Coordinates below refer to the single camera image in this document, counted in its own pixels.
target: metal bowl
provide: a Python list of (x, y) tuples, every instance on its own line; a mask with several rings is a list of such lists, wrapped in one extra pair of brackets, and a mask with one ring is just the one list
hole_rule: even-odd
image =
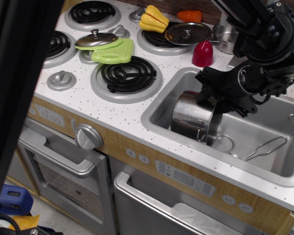
[(212, 29), (214, 41), (220, 41), (220, 44), (215, 44), (215, 47), (227, 54), (233, 55), (233, 48), (239, 32), (233, 26), (222, 26), (217, 23)]
[(198, 92), (184, 91), (176, 102), (171, 130), (211, 146), (217, 136), (222, 113), (216, 113), (217, 101), (208, 99), (196, 104)]

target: sink basin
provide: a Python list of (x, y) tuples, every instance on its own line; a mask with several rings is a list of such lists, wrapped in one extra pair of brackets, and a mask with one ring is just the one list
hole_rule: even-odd
[[(223, 114), (212, 146), (171, 131), (171, 118), (179, 96), (185, 90), (199, 92), (201, 89), (200, 82), (195, 79), (198, 72), (196, 68), (179, 70), (143, 113), (143, 126), (268, 181), (294, 187), (294, 123), (288, 119), (294, 114), (292, 98), (271, 97), (258, 106), (258, 113), (245, 118), (236, 112)], [(256, 154), (271, 152), (243, 160), (261, 145)]]

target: black pole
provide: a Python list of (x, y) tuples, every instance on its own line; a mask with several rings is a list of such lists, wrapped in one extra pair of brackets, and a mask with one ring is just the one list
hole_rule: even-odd
[(0, 192), (64, 0), (0, 0)]

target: floor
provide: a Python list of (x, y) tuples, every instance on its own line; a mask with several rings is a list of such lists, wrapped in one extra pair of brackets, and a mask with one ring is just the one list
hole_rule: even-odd
[[(13, 185), (8, 180), (4, 183)], [(38, 225), (52, 228), (56, 232), (63, 232), (64, 235), (96, 235), (39, 198), (33, 198), (34, 204), (30, 212), (33, 216), (40, 215)]]

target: dishwasher handle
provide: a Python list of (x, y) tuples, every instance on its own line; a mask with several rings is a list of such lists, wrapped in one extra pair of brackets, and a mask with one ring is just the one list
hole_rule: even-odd
[(172, 208), (163, 204), (128, 185), (129, 178), (128, 174), (121, 171), (114, 180), (115, 190), (188, 231), (196, 235), (242, 235), (184, 203), (177, 203)]
[(66, 157), (56, 153), (46, 146), (47, 138), (30, 128), (25, 127), (20, 135), (19, 142), (26, 146), (30, 151), (41, 156), (44, 161), (48, 161), (62, 170), (80, 179), (89, 177), (89, 174), (96, 166), (87, 159), (76, 164)]

